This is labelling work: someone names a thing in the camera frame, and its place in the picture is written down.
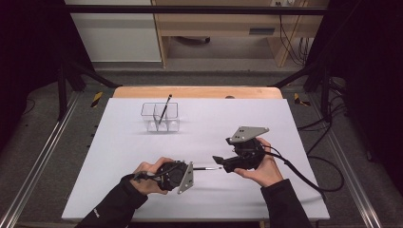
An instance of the clear plastic container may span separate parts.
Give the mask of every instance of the clear plastic container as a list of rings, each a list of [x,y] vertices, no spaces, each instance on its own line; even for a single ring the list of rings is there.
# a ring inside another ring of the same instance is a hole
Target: clear plastic container
[[[179,131],[178,104],[144,103],[142,117],[147,131],[176,132]]]

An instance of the white table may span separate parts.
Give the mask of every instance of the white table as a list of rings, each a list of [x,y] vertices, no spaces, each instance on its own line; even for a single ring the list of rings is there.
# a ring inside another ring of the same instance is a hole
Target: white table
[[[267,126],[261,135],[305,177],[316,179],[306,158],[297,128],[283,99],[184,99],[179,104],[180,131],[147,132],[141,116],[143,103],[165,99],[112,98],[109,100],[85,163],[69,197],[63,219],[80,220],[140,162],[159,157],[217,166],[212,156],[234,157],[231,137],[240,125]],[[320,194],[278,161],[290,179],[309,219],[328,219]],[[195,171],[195,185],[182,193],[152,194],[134,214],[136,221],[246,221],[268,219],[259,186],[222,170]]]

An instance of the metal rod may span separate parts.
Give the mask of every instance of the metal rod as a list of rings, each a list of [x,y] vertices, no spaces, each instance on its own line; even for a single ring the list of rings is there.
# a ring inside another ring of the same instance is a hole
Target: metal rod
[[[343,9],[289,7],[222,7],[222,6],[114,6],[114,5],[44,5],[46,10],[70,13],[178,13],[178,14],[261,14],[326,15]]]

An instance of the aluminum rail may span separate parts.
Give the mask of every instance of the aluminum rail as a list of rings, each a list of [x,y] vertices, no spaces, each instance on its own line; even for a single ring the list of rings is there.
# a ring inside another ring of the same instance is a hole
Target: aluminum rail
[[[73,92],[71,98],[69,100],[69,109],[65,117],[57,122],[54,126],[52,133],[50,134],[47,142],[45,143],[44,148],[42,149],[41,153],[38,156],[35,164],[33,165],[32,169],[30,170],[28,176],[26,177],[20,191],[18,192],[17,196],[15,197],[14,201],[12,202],[9,210],[1,217],[0,220],[0,228],[12,228],[14,227],[15,223],[17,222],[18,218],[20,217],[24,206],[26,205],[27,201],[33,189],[38,182],[39,178],[41,177],[42,172],[44,171],[48,160],[53,153],[56,144],[59,142],[60,137],[62,136],[67,122],[69,121],[74,108],[77,105],[77,102],[80,98],[79,92]]]
[[[312,104],[315,111],[317,112],[317,115],[320,117],[321,112],[319,108],[319,101],[317,100],[316,96],[309,94],[309,97],[310,100],[313,101]],[[368,228],[382,228],[379,217],[377,216],[376,211],[367,196],[367,193],[361,185],[361,182],[359,181],[359,178],[356,175],[353,166],[347,159],[346,153],[343,151],[342,146],[340,145],[340,142],[338,141],[336,134],[332,128],[328,133],[327,139],[327,143],[332,148],[332,152],[335,156],[337,164],[340,170],[345,175],[347,186],[355,201],[355,205],[358,208],[358,212],[365,222],[365,225]]]

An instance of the silver metal plate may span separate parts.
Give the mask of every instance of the silver metal plate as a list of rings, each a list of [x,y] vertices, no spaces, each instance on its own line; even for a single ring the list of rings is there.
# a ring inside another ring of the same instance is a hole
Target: silver metal plate
[[[178,194],[183,193],[193,186],[193,162],[187,165],[186,173],[183,175],[181,184],[178,188]]]
[[[269,131],[269,127],[240,126],[230,139],[231,143],[243,143]]]

